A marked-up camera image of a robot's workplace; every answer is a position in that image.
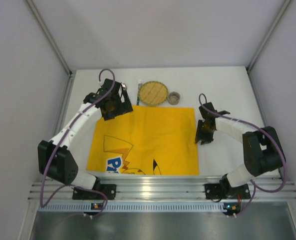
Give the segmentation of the yellow pikachu placemat cloth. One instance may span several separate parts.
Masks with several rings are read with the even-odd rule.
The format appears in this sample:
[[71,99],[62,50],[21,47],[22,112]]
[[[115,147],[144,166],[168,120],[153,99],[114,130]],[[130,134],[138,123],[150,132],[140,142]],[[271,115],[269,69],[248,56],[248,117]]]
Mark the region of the yellow pikachu placemat cloth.
[[86,169],[155,176],[199,175],[195,110],[133,106],[95,127]]

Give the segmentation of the spoon with green handle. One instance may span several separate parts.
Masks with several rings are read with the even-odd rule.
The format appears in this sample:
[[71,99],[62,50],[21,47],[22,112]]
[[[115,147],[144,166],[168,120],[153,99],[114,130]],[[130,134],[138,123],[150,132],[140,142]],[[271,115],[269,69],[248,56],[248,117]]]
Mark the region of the spoon with green handle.
[[124,82],[122,82],[121,85],[122,85],[123,89],[124,89],[125,91],[127,91],[127,85],[126,85]]

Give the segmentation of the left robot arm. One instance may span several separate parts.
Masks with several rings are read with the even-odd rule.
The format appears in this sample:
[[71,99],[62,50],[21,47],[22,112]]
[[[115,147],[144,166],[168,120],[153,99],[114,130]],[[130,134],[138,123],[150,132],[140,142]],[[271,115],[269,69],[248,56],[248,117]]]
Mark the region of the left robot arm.
[[97,92],[89,93],[68,124],[37,147],[39,172],[64,185],[98,190],[100,180],[79,167],[72,154],[97,121],[108,121],[133,110],[122,82],[105,79]]

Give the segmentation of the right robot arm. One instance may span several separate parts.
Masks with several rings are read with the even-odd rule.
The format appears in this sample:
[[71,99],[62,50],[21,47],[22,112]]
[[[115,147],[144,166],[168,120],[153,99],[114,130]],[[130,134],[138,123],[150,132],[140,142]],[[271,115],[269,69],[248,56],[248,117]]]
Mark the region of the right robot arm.
[[216,111],[211,102],[201,103],[195,143],[210,144],[214,132],[223,132],[243,146],[243,163],[225,174],[219,181],[224,195],[241,187],[266,172],[281,168],[286,163],[276,130],[260,128],[253,123],[230,116],[227,111]]

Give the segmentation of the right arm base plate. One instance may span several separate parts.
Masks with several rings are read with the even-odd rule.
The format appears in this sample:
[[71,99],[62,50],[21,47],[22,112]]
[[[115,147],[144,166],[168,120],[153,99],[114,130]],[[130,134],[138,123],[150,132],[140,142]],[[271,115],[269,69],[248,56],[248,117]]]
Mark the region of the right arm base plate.
[[227,190],[223,189],[219,183],[207,183],[204,187],[207,200],[237,200],[238,197],[241,197],[242,200],[249,200],[251,198],[248,184]]

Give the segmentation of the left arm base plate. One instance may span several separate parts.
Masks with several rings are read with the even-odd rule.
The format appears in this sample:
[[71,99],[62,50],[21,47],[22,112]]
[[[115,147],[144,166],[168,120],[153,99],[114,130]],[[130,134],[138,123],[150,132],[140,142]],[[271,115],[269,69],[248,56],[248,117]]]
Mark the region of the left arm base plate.
[[[105,194],[108,200],[114,200],[116,196],[115,184],[101,184],[98,191]],[[73,188],[73,200],[103,200],[104,197],[98,193],[89,192],[77,187]]]

